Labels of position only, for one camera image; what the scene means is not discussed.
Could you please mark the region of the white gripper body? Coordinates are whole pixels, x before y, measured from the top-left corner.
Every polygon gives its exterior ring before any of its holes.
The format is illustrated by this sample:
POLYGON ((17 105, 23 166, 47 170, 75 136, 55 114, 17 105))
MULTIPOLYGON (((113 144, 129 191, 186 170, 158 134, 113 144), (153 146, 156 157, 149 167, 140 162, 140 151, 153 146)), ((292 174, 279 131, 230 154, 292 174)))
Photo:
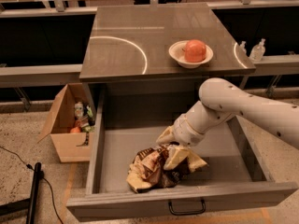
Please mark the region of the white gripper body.
POLYGON ((180 115, 175 120, 172 133, 178 143, 189 146, 197 146, 205 137, 192 128, 185 114, 180 115))

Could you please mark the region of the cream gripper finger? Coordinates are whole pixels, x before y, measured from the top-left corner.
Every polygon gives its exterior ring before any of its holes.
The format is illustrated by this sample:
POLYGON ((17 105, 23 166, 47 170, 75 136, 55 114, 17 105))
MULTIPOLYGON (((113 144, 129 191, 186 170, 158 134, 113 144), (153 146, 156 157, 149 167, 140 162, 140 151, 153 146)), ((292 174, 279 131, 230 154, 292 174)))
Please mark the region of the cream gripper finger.
POLYGON ((189 155, 189 150, 186 147, 173 147, 169 151, 169 156, 165 161, 164 169, 170 171, 175 169, 189 155))
POLYGON ((175 140, 174 134, 173 134, 173 127, 168 126, 162 134, 157 138, 156 143, 158 145, 161 144, 168 144, 170 142, 173 142, 175 140))

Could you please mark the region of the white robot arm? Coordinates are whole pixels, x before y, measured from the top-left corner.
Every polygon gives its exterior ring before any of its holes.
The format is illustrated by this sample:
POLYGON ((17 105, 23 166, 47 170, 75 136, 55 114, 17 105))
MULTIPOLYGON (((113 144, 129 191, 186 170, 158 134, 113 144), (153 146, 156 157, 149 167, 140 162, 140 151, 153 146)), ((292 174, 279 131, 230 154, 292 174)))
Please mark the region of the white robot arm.
POLYGON ((199 88, 199 100, 158 137, 156 143, 198 145, 206 132, 238 115, 299 148, 299 106, 249 94, 222 78, 199 88))

